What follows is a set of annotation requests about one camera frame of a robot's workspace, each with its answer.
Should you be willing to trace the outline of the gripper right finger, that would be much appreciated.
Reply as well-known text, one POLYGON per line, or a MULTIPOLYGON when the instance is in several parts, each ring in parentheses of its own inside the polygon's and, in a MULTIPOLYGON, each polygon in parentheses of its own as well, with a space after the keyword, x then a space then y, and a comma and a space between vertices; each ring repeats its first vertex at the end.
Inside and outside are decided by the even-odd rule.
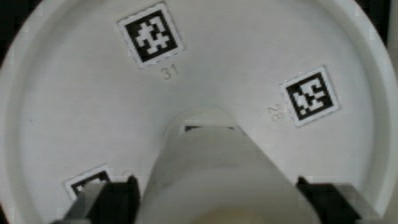
POLYGON ((299 177, 295 187, 315 209, 322 224, 359 224, 381 218, 349 183, 311 183, 299 177))

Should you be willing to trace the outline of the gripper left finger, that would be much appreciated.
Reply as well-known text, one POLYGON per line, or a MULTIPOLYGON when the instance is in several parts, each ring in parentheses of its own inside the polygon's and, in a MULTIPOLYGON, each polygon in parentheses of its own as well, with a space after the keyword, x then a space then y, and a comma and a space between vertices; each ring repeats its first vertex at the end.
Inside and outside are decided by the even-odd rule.
POLYGON ((139 180, 89 183, 55 224, 135 224, 141 206, 139 180))

